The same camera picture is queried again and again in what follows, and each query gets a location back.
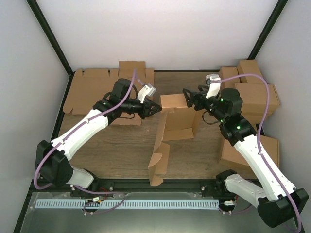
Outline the cardboard box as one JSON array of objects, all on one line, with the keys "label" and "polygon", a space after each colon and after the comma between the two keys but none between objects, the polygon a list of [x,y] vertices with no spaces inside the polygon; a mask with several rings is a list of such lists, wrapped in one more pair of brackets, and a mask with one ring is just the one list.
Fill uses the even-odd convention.
[{"label": "cardboard box", "polygon": [[153,154],[149,161],[148,172],[150,186],[163,183],[161,175],[167,172],[170,145],[167,141],[195,138],[202,121],[202,110],[195,111],[187,107],[183,94],[161,95],[160,112]]}]

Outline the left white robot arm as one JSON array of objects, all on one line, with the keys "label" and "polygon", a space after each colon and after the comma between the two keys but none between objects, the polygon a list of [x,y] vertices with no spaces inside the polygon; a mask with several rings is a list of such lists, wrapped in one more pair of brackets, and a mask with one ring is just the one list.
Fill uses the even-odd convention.
[{"label": "left white robot arm", "polygon": [[118,79],[111,92],[97,101],[89,113],[68,132],[51,142],[42,140],[36,149],[34,185],[42,176],[49,186],[70,185],[72,189],[83,190],[88,196],[99,192],[99,179],[86,169],[75,168],[70,164],[75,153],[96,133],[105,129],[123,113],[137,114],[144,119],[162,110],[161,106],[150,100],[156,92],[151,84],[137,90],[133,80]]}]

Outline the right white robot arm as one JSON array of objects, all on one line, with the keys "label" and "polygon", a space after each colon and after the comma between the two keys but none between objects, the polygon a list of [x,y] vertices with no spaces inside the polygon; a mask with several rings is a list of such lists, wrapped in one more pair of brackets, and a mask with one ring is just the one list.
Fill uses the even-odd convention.
[{"label": "right white robot arm", "polygon": [[302,212],[309,195],[297,189],[279,170],[260,142],[260,135],[241,115],[242,98],[238,90],[220,89],[218,83],[198,87],[197,92],[183,89],[188,107],[205,110],[219,122],[222,136],[249,164],[261,186],[242,178],[232,170],[217,176],[216,191],[223,196],[234,193],[249,202],[266,225],[274,228],[291,218],[301,231]]}]

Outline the folded box back left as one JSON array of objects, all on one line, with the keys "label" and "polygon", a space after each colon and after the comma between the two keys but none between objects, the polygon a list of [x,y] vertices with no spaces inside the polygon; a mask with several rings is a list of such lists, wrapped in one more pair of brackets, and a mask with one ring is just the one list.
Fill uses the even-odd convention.
[{"label": "folded box back left", "polygon": [[[219,71],[219,76],[221,78],[221,80],[233,77],[233,76],[237,76],[238,75],[238,70],[236,67],[221,67],[220,71]],[[240,83],[240,79],[239,78],[235,78],[226,82],[222,82],[221,83],[221,90],[225,89],[225,88],[234,88],[235,89],[235,84],[236,83]]]}]

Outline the folded box back right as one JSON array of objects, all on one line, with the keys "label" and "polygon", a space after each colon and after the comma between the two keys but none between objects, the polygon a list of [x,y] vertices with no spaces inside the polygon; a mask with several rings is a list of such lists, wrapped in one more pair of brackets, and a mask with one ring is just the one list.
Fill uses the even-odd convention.
[{"label": "folded box back right", "polygon": [[[262,77],[262,73],[256,60],[241,60],[237,66],[238,73],[241,74],[256,74]],[[255,76],[240,77],[241,83],[263,84],[262,80]]]}]

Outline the folded box top stack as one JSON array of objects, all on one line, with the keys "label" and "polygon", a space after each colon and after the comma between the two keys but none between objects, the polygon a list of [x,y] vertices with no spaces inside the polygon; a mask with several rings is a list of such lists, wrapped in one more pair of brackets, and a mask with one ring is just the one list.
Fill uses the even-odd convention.
[{"label": "folded box top stack", "polygon": [[[247,113],[264,112],[267,102],[266,86],[264,84],[235,83],[242,98],[242,111]],[[280,105],[278,94],[274,85],[269,84],[268,111],[274,112]]]}]

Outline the folded boxes lower stack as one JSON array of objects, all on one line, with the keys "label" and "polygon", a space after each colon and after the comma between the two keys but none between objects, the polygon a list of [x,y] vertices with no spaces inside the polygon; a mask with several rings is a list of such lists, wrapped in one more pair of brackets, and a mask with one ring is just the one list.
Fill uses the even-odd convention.
[{"label": "folded boxes lower stack", "polygon": [[264,109],[254,106],[243,106],[242,116],[251,124],[259,124],[263,118]]}]

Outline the flat cardboard sheet stack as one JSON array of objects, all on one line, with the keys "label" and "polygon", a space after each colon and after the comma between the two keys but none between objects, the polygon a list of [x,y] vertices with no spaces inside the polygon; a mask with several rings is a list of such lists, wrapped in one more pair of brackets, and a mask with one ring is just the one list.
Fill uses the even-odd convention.
[{"label": "flat cardboard sheet stack", "polygon": [[85,116],[92,106],[112,91],[119,78],[132,79],[133,71],[144,84],[155,84],[155,69],[145,61],[119,61],[119,68],[81,68],[76,70],[63,106],[66,114]]}]

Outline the right black frame post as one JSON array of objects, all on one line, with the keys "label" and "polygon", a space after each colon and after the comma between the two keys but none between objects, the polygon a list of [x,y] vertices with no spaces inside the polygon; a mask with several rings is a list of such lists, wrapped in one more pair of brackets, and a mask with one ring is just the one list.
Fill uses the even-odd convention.
[{"label": "right black frame post", "polygon": [[275,23],[277,22],[278,18],[280,17],[281,13],[283,12],[285,6],[287,5],[288,0],[278,0],[275,7],[273,8],[267,22],[265,23],[258,39],[255,42],[254,47],[252,48],[249,56],[247,57],[248,60],[254,60],[258,55],[259,51],[261,50],[262,46],[264,45],[268,35],[272,31]]}]

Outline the black frame post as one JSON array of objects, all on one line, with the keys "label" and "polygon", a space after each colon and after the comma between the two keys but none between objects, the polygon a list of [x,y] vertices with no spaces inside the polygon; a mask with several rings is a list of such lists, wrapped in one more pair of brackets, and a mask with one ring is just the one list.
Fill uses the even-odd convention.
[{"label": "black frame post", "polygon": [[36,20],[38,21],[39,25],[41,26],[44,34],[46,35],[50,45],[54,49],[59,61],[61,62],[63,68],[65,69],[66,73],[71,76],[73,75],[73,70],[68,62],[68,60],[65,57],[65,54],[63,53],[63,50],[61,49],[48,21],[46,20],[39,4],[36,0],[26,0],[31,11],[33,12]]},{"label": "black frame post", "polygon": [[248,60],[254,60],[258,55],[259,51],[261,50],[262,46],[264,45],[268,35],[272,31],[275,23],[277,22],[278,18],[280,17],[281,13],[283,12],[285,6],[287,5],[288,0],[278,0],[275,7],[273,8],[267,22],[265,23],[258,39],[255,42],[254,47],[252,48],[249,56],[247,57]]}]

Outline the left black frame post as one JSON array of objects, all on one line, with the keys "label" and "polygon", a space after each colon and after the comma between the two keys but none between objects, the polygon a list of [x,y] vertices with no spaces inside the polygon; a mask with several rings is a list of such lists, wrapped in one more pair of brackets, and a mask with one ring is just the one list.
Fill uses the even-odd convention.
[{"label": "left black frame post", "polygon": [[63,68],[65,69],[66,73],[71,76],[73,75],[73,70],[68,62],[68,60],[65,57],[65,54],[63,53],[63,50],[61,49],[48,21],[46,20],[39,4],[36,0],[26,0],[31,11],[33,12],[36,20],[38,21],[39,25],[41,26],[44,34],[46,35],[50,45],[54,49],[59,61],[61,62]]}]

